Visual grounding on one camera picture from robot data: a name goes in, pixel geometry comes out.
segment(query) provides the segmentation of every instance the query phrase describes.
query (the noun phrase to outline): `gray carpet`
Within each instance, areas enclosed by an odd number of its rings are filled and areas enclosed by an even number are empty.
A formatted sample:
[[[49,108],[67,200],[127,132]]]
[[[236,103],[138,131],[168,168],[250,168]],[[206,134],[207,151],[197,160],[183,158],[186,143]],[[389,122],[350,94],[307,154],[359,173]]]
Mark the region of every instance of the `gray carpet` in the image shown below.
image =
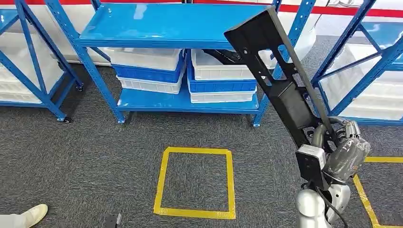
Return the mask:
[[[312,75],[335,38],[318,37],[303,64]],[[86,89],[72,91],[62,109],[74,122],[58,123],[47,110],[0,107],[0,214],[49,205],[41,228],[102,228],[121,213],[123,228],[292,228],[294,200],[303,180],[295,146],[272,107],[260,128],[251,117],[231,114],[134,113],[116,123],[82,66]],[[100,67],[114,96],[114,71]],[[373,156],[403,156],[402,127],[362,127]],[[236,219],[153,214],[161,156],[168,146],[232,151]],[[225,158],[171,154],[162,206],[226,210]],[[365,164],[360,178],[383,225],[403,225],[402,164]],[[345,212],[350,227],[371,226],[354,185]],[[340,221],[335,227],[342,227]]]

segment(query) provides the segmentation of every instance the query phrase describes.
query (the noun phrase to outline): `yellow tape square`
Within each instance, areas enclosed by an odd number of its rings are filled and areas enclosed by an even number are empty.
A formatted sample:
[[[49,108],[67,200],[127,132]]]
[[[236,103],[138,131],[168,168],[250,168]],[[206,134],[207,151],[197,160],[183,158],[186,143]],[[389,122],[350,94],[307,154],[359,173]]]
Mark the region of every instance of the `yellow tape square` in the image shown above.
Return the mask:
[[[228,185],[228,208],[229,211],[209,211],[209,210],[189,210],[162,208],[163,187],[165,183],[166,168],[168,165],[169,153],[204,153],[204,154],[222,154],[227,160],[227,185]],[[235,189],[232,167],[231,151],[225,149],[206,149],[206,148],[187,148],[187,147],[168,147],[163,152],[161,162],[160,177],[158,179],[157,194],[155,195],[154,213],[159,215],[183,216],[208,219],[235,219]]]
[[[403,157],[366,157],[364,162],[403,163]],[[374,228],[403,228],[402,226],[384,226],[379,224],[379,221],[375,215],[375,211],[374,209],[372,209],[371,203],[369,202],[369,199],[364,192],[363,185],[361,184],[361,181],[358,178],[357,174],[354,176],[353,181]]]

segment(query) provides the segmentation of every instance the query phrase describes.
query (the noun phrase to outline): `stacked plastic crate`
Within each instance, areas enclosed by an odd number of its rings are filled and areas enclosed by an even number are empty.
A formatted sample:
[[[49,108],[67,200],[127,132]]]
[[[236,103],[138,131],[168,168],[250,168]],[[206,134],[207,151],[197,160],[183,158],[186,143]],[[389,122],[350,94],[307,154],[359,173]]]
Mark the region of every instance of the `stacked plastic crate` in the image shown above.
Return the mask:
[[[186,69],[182,49],[106,48],[123,88],[178,94]]]
[[[265,64],[270,65],[270,58],[264,59]],[[192,103],[252,100],[256,92],[256,79],[246,65],[224,65],[200,49],[192,49],[187,60]]]
[[[31,34],[38,57],[39,67],[47,92],[62,77],[63,71],[58,62],[49,54],[49,48],[36,34]],[[24,34],[5,32],[0,36],[0,50],[25,74],[39,89],[39,81],[32,64]],[[0,101],[41,103],[5,66],[0,63]]]
[[[372,45],[346,44],[327,73],[376,53]],[[376,57],[320,80],[333,109],[381,59]],[[339,116],[400,120],[403,116],[403,77],[398,71],[385,71],[374,80]]]

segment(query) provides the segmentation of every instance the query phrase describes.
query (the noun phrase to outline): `blue plastic crate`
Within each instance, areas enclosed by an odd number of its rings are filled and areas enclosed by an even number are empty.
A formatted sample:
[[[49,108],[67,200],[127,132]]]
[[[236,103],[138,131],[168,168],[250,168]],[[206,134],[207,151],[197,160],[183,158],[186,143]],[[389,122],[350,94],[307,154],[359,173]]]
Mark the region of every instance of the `blue plastic crate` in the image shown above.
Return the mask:
[[[179,61],[176,65],[175,70],[161,70],[161,69],[151,69],[137,66],[124,66],[118,64],[112,64],[118,77],[159,81],[159,82],[178,82],[179,76],[181,74],[182,66],[184,65],[183,50],[179,53]]]
[[[187,50],[187,79],[192,93],[211,93],[211,92],[239,92],[254,91],[256,89],[256,79],[251,80],[194,80],[194,68],[190,50]]]

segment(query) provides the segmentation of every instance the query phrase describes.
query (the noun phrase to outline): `white plastic crate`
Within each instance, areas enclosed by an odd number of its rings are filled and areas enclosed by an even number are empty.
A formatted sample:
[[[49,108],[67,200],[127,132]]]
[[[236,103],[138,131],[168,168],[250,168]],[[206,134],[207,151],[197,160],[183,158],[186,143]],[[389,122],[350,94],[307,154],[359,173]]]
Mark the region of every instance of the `white plastic crate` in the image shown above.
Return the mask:
[[[46,68],[41,68],[41,72],[44,77],[46,91],[49,93],[49,91],[53,88],[55,83],[62,76],[63,71],[59,68],[58,65],[49,65]],[[0,80],[0,92],[17,93],[17,94],[32,94],[32,92],[19,80],[17,80],[17,81],[16,80],[8,80],[8,81]]]
[[[134,79],[127,77],[117,77],[123,88],[126,89],[138,89],[159,93],[168,93],[168,94],[178,94],[181,89],[183,74],[186,70],[186,64],[183,65],[181,69],[181,74],[179,76],[179,80],[176,83],[169,82],[159,82],[159,81],[150,81],[150,80],[142,80],[142,79]]]
[[[49,54],[49,48],[36,34],[31,34],[35,51],[38,57],[39,66],[41,68],[43,80],[47,91],[49,92],[54,84],[63,75],[63,71],[59,68],[58,62]],[[27,78],[38,88],[39,81],[32,64],[28,46],[26,44],[24,34],[22,33],[3,33],[0,36],[0,49],[2,52],[27,76]],[[0,92],[5,94],[32,94],[22,82],[20,82],[5,66],[0,64]]]
[[[375,52],[376,49],[372,45],[347,44],[327,72]],[[320,81],[331,109],[351,91],[380,58],[373,58]],[[355,98],[340,116],[400,120],[403,116],[403,77],[399,73],[384,72]]]
[[[176,69],[180,51],[169,48],[105,48],[112,64],[172,71]]]
[[[214,93],[191,93],[192,103],[222,103],[222,102],[245,102],[251,101],[255,91],[246,92],[214,92]]]
[[[42,103],[33,94],[18,94],[18,93],[4,93],[0,92],[0,101],[6,102],[23,102],[23,103]]]
[[[270,68],[271,51],[260,51],[260,57]],[[255,79],[246,65],[223,65],[201,49],[192,49],[195,80],[247,80]]]

